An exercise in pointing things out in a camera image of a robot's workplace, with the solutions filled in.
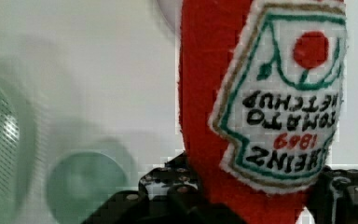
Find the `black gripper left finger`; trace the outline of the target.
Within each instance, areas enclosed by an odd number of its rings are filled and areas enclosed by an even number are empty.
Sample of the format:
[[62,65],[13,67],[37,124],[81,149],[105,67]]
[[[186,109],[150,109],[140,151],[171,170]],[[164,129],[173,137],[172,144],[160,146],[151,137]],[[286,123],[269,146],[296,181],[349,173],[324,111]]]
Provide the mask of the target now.
[[246,224],[202,195],[185,153],[140,178],[137,190],[114,194],[81,224]]

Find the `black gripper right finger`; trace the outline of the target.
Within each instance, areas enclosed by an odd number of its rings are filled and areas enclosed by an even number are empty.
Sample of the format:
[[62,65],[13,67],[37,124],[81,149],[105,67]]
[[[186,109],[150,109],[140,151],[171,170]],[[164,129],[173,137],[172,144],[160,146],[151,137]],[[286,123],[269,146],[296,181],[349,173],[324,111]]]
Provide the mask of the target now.
[[315,224],[358,224],[358,170],[325,166],[306,207]]

